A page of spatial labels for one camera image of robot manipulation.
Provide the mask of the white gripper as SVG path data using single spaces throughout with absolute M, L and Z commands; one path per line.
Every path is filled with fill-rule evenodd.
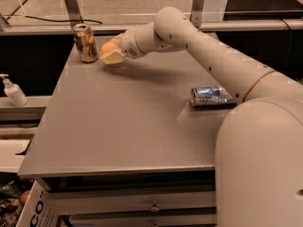
M 129 57 L 131 59 L 138 59 L 144 57 L 145 54 L 140 50 L 139 46 L 136 42 L 136 28 L 127 29 L 124 33 L 120 33 L 116 35 L 114 38 L 110 40 L 111 43 L 120 45 L 122 47 L 122 51 L 113 50 L 113 51 L 102 51 L 100 53 L 100 59 L 105 64 L 115 64 L 120 63 L 125 60 L 125 57 Z

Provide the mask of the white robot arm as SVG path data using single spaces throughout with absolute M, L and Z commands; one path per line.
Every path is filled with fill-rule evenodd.
M 303 227 L 303 88 L 195 27 L 179 9 L 115 36 L 107 64 L 184 48 L 237 101 L 215 149 L 218 227 Z

